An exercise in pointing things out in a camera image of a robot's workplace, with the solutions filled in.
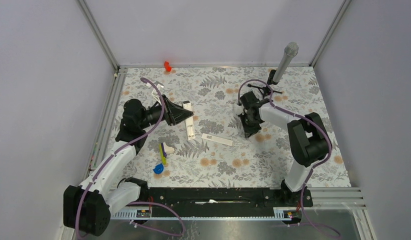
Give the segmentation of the white remote control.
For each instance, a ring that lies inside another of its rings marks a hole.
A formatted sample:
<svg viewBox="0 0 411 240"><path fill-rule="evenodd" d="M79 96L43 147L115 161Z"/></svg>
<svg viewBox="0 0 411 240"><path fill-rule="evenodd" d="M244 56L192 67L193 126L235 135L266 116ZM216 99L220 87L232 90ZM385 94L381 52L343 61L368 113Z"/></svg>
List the white remote control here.
<svg viewBox="0 0 411 240"><path fill-rule="evenodd" d="M182 106L185 110L193 112L192 104L189 101L183 101ZM196 137L195 126L194 126L194 116L191 116L185 120L187 139L194 140Z"/></svg>

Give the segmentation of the white remote battery cover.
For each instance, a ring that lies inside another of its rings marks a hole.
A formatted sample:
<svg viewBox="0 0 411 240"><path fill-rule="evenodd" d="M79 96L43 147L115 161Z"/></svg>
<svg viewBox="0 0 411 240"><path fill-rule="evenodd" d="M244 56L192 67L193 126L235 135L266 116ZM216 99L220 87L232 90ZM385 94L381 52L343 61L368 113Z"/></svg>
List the white remote battery cover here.
<svg viewBox="0 0 411 240"><path fill-rule="evenodd" d="M210 135L210 134L206 134L206 133L203 133L201 135L201 138L204 139L204 140L212 141L212 142L219 143L219 144L226 145L226 146L232 146L233 145L233 141L230 140L230 139L226 139L226 138L223 138L223 137L214 136L214 135Z"/></svg>

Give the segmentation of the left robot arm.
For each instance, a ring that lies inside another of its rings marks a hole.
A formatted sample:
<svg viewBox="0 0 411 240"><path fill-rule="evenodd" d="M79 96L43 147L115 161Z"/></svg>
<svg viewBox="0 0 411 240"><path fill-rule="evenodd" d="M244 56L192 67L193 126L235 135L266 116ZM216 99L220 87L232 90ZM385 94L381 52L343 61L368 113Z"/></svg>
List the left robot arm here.
<svg viewBox="0 0 411 240"><path fill-rule="evenodd" d="M147 182L126 180L116 190L111 190L118 173L140 152L148 134L160 122L175 126L193 115L191 110L171 102L165 95L149 108L138 99L126 101L109 157L78 186L70 185L63 193L64 226L100 236L111 217L129 203L144 205L149 198Z"/></svg>

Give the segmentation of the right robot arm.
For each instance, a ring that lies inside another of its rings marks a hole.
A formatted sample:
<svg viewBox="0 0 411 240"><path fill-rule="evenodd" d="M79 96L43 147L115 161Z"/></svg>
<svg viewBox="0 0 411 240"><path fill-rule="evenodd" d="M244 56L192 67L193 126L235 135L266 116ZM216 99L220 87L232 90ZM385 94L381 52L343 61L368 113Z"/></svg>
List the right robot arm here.
<svg viewBox="0 0 411 240"><path fill-rule="evenodd" d="M244 136L257 134L262 123L271 123L288 134L289 147L294 162L281 184L283 204L293 206L300 200L300 192L309 178L313 166L332 152L332 143L319 114L312 112L300 116L273 105L269 99L259 100L250 91L239 98L243 113L239 114Z"/></svg>

